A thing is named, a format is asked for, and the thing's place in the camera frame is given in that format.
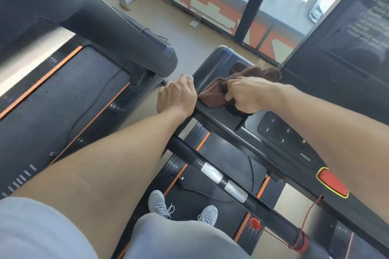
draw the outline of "shoelace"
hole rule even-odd
[[[211,218],[209,218],[208,216],[203,216],[203,217],[201,218],[201,221],[202,221],[202,222],[205,222],[205,223],[207,223],[207,224],[209,224],[209,225],[212,224],[212,220],[211,220]]]
[[[166,205],[164,203],[158,203],[154,206],[154,213],[161,215],[163,217],[170,218],[170,214],[174,212],[175,207],[173,204],[170,205],[169,208],[166,209]]]

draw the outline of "red string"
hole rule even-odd
[[[313,206],[316,205],[321,199],[323,199],[323,196],[320,196],[308,209],[308,212],[305,214],[305,218],[304,218],[304,221],[303,221],[303,225],[301,226],[300,228],[300,233],[298,234],[298,237],[297,237],[297,240],[296,242],[294,243],[293,247],[290,246],[289,244],[287,244],[286,242],[284,242],[282,239],[276,237],[275,235],[273,235],[271,232],[268,232],[265,228],[261,227],[260,225],[260,222],[258,221],[258,219],[256,218],[251,218],[250,219],[250,228],[256,228],[258,230],[263,230],[264,232],[267,232],[268,234],[270,234],[272,237],[276,238],[277,240],[279,240],[281,243],[283,243],[284,245],[286,245],[289,249],[292,249],[292,250],[296,250],[295,246],[296,244],[299,242],[299,238],[300,237],[304,237],[303,235],[303,228],[304,228],[304,225],[305,225],[305,222],[307,221],[307,218],[308,218],[308,215],[309,215],[309,212],[312,210]]]

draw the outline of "brown cloth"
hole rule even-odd
[[[230,69],[230,76],[228,78],[216,78],[202,90],[202,92],[198,95],[198,98],[207,107],[218,107],[220,105],[235,106],[234,99],[227,102],[224,96],[228,91],[227,81],[230,79],[236,79],[240,76],[260,77],[271,82],[277,82],[281,79],[281,72],[274,67],[262,69],[257,65],[248,67],[242,62],[237,62]]]

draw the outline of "floor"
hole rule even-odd
[[[118,0],[104,0],[110,6],[120,7]],[[142,25],[148,27],[158,35],[166,37],[178,56],[177,69],[169,76],[168,80],[178,78],[181,73],[193,74],[208,55],[219,45],[226,45],[237,53],[255,64],[263,64],[262,61],[252,53],[244,50],[231,40],[226,39],[217,32],[205,25],[199,24],[196,28],[190,26],[193,18],[162,0],[135,0],[130,5],[130,10],[122,11],[134,18]],[[39,65],[54,50],[64,44],[73,33],[66,29],[58,29],[40,38],[28,49],[0,65],[0,94],[4,94],[9,88],[15,85],[37,65]],[[137,110],[126,120],[123,127],[153,114],[156,114],[156,100],[158,91],[154,90],[150,96],[137,108]],[[182,133],[182,137],[194,126],[192,121]],[[158,170],[168,160],[169,153],[161,159]],[[295,225],[301,226],[305,213],[311,201],[305,198],[295,189],[286,185],[282,195],[275,207],[287,219]],[[309,220],[314,220],[319,210],[314,209],[308,219],[305,229],[309,233]],[[268,234],[263,234],[252,255],[253,258],[274,259],[297,258],[297,253],[289,250],[282,243]]]

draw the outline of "white sleeve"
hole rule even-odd
[[[83,233],[64,215],[28,198],[0,200],[0,257],[97,259]]]

